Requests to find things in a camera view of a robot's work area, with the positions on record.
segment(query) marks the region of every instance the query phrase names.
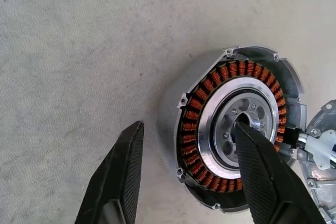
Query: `silver metal ring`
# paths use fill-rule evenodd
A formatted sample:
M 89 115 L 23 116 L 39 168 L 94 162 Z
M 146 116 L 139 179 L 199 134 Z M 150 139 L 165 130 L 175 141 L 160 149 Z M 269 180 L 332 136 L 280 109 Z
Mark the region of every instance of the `silver metal ring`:
M 221 106 L 223 106 L 223 103 L 226 102 L 228 97 L 238 91 L 254 91 L 256 94 L 260 94 L 267 101 L 272 117 L 272 130 L 269 138 L 270 141 L 274 143 L 277 136 L 277 129 L 279 124 L 277 101 L 271 90 L 263 82 L 252 77 L 238 77 L 223 84 L 218 90 L 215 91 L 215 93 L 205 104 L 199 121 L 200 123 L 198 125 L 198 149 L 201 158 L 207 168 L 212 173 L 221 178 L 240 178 L 240 172 L 237 168 L 225 167 L 215 157 L 210 146 L 211 143 L 209 141 L 213 137 L 211 135 L 213 134 L 211 127 L 214 121 L 214 117 L 218 113 Z

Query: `rotor hub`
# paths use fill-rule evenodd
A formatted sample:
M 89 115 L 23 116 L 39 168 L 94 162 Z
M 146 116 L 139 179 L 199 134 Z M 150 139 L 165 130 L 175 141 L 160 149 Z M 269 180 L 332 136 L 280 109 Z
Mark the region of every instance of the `rotor hub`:
M 240 177 L 232 129 L 243 122 L 274 143 L 278 106 L 271 90 L 251 77 L 235 78 L 219 87 L 205 104 L 198 124 L 198 149 L 208 169 L 221 178 Z

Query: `bolt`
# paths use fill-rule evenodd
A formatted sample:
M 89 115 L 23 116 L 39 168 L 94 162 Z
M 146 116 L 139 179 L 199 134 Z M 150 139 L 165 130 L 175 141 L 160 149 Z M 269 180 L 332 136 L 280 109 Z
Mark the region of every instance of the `bolt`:
M 177 174 L 178 175 L 182 175 L 183 174 L 183 170 L 181 168 L 177 169 Z

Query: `metal bracket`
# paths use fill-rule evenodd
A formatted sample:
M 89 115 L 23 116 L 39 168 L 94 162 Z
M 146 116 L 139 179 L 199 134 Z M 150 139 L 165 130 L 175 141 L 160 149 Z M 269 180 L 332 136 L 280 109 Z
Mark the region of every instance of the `metal bracket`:
M 313 155 L 318 168 L 325 170 L 330 168 L 330 155 L 335 144 L 336 131 L 328 130 L 319 139 L 308 135 L 305 150 Z

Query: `gray metal part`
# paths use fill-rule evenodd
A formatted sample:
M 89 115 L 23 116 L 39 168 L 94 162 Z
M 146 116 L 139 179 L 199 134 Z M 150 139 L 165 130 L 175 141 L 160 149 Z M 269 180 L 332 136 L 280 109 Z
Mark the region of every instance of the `gray metal part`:
M 319 138 L 329 130 L 336 130 L 336 100 L 326 103 L 308 124 L 306 133 Z M 309 138 L 302 135 L 301 141 Z M 308 191 L 324 216 L 326 223 L 336 224 L 336 169 L 321 170 L 315 164 L 313 156 L 299 149 L 297 159 L 300 162 Z
M 336 131 L 327 130 L 322 133 L 319 139 L 308 135 L 304 150 L 313 155 L 320 170 L 325 170 L 330 168 L 330 156 L 335 144 Z

